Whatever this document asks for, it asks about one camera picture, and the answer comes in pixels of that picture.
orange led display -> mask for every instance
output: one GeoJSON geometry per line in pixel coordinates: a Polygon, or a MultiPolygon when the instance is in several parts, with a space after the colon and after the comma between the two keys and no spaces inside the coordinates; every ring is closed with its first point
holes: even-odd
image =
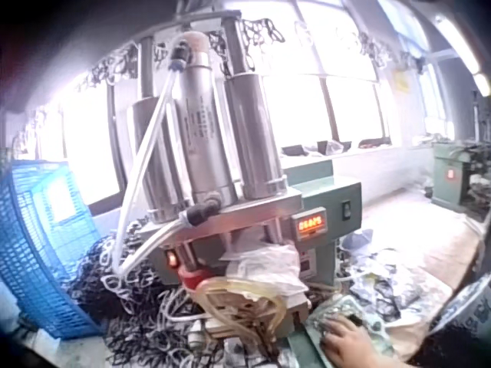
{"type": "Polygon", "coordinates": [[[307,218],[298,223],[299,232],[310,232],[312,229],[318,228],[324,224],[324,219],[322,216],[315,216],[312,218],[307,218]]]}

cable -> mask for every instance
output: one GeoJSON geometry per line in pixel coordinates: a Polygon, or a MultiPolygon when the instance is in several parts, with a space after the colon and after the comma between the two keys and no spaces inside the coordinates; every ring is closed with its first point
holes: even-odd
{"type": "MultiPolygon", "coordinates": [[[[181,220],[181,218],[165,224],[158,232],[153,234],[150,239],[145,241],[145,243],[143,243],[143,245],[137,249],[134,255],[128,256],[121,266],[114,269],[114,273],[119,277],[128,275],[128,273],[138,266],[146,257],[148,257],[148,255],[150,255],[155,248],[163,244],[168,238],[174,236],[185,227],[186,224],[181,220]]],[[[117,256],[115,252],[116,251],[113,250],[113,262],[114,257],[117,256]]]]}
{"type": "Polygon", "coordinates": [[[170,306],[174,304],[174,301],[179,297],[183,292],[186,292],[185,289],[179,289],[170,299],[167,301],[166,306],[163,310],[163,316],[166,320],[170,322],[174,322],[175,324],[182,322],[193,322],[195,320],[202,320],[204,318],[210,318],[210,315],[207,313],[195,314],[193,316],[182,316],[182,317],[174,317],[170,315],[170,306]]]}

plastic bag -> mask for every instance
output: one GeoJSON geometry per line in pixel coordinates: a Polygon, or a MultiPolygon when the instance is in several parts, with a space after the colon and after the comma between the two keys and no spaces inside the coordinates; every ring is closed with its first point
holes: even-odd
{"type": "Polygon", "coordinates": [[[273,284],[284,297],[308,290],[298,278],[300,259],[294,245],[272,245],[263,242],[245,248],[249,250],[226,252],[220,258],[221,261],[229,261],[227,277],[273,284]]]}

fluorescent light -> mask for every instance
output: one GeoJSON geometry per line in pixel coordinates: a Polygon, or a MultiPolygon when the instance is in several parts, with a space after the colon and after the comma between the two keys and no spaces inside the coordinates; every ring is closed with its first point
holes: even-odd
{"type": "Polygon", "coordinates": [[[437,18],[436,26],[441,34],[447,39],[452,48],[460,56],[470,73],[479,73],[481,69],[479,62],[477,61],[476,56],[474,55],[466,39],[457,29],[455,24],[447,18],[440,16],[437,18]]]}
{"type": "Polygon", "coordinates": [[[483,97],[488,97],[491,95],[491,86],[489,85],[489,79],[485,74],[479,73],[474,76],[474,81],[476,82],[479,92],[483,97]]]}

metal rod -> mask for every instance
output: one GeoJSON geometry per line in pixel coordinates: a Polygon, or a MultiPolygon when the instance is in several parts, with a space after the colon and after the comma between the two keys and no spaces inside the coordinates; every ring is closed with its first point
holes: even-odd
{"type": "Polygon", "coordinates": [[[283,234],[282,227],[279,223],[279,218],[274,218],[264,225],[264,233],[266,241],[272,244],[282,244],[283,234]]]}
{"type": "Polygon", "coordinates": [[[223,30],[229,49],[229,59],[233,74],[249,71],[246,63],[246,53],[242,44],[242,32],[240,31],[239,19],[228,17],[222,20],[223,30]]]}
{"type": "Polygon", "coordinates": [[[138,47],[138,100],[153,97],[153,37],[145,37],[138,47]]]}

